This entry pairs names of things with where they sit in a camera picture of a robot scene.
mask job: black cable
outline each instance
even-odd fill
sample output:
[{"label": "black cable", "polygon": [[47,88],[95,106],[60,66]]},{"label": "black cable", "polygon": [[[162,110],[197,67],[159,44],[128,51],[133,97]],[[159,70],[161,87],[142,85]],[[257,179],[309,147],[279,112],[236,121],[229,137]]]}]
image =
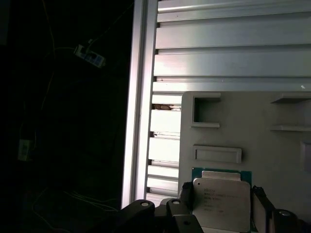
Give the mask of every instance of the black cable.
[{"label": "black cable", "polygon": [[134,2],[131,3],[126,9],[125,11],[123,11],[123,13],[121,15],[119,15],[119,17],[109,26],[109,28],[104,31],[101,35],[99,35],[98,37],[96,37],[94,40],[92,40],[92,42],[88,45],[88,47],[86,48],[86,54],[88,54],[90,47],[96,42],[98,41],[101,37],[103,37],[108,31],[110,31],[110,29],[112,28],[113,25],[115,25],[122,17],[123,15],[133,6]]}]

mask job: screw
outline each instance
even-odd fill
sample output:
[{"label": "screw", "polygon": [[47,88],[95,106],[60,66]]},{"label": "screw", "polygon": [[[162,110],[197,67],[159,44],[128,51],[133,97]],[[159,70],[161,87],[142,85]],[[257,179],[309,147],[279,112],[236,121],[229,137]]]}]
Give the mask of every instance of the screw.
[{"label": "screw", "polygon": [[280,210],[279,213],[283,216],[290,216],[291,214],[286,210]]}]

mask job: rectangular cutout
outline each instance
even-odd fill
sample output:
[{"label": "rectangular cutout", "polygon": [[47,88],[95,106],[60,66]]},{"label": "rectangular cutout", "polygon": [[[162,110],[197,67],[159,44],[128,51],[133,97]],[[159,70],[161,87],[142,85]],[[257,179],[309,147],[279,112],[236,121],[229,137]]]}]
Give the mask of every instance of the rectangular cutout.
[{"label": "rectangular cutout", "polygon": [[293,131],[293,132],[311,132],[311,126],[304,125],[274,125],[270,128],[272,131]]},{"label": "rectangular cutout", "polygon": [[242,149],[240,148],[193,146],[193,149],[196,160],[237,164],[242,162]]},{"label": "rectangular cutout", "polygon": [[300,103],[306,100],[311,100],[311,93],[282,93],[271,103]]},{"label": "rectangular cutout", "polygon": [[193,97],[192,127],[219,128],[220,124],[215,122],[212,114],[216,111],[217,102],[220,102],[220,93],[211,93],[210,96]]}]

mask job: square opening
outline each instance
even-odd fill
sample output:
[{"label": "square opening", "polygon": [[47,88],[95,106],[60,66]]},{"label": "square opening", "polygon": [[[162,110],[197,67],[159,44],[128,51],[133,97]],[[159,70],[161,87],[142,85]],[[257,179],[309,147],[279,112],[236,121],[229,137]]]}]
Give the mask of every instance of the square opening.
[{"label": "square opening", "polygon": [[194,98],[194,110],[193,110],[193,122],[195,123],[214,123],[217,122],[219,109],[217,103],[220,102],[220,98],[208,98],[208,97],[195,97]]}]

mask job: connector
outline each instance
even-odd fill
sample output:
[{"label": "connector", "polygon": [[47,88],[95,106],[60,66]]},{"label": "connector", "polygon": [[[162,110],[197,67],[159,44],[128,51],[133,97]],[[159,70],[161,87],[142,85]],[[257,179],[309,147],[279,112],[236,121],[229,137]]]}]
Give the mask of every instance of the connector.
[{"label": "connector", "polygon": [[78,47],[74,51],[74,54],[98,68],[102,68],[103,66],[105,66],[106,60],[104,57],[91,50],[89,50],[86,54],[86,48],[82,45],[78,45]]}]

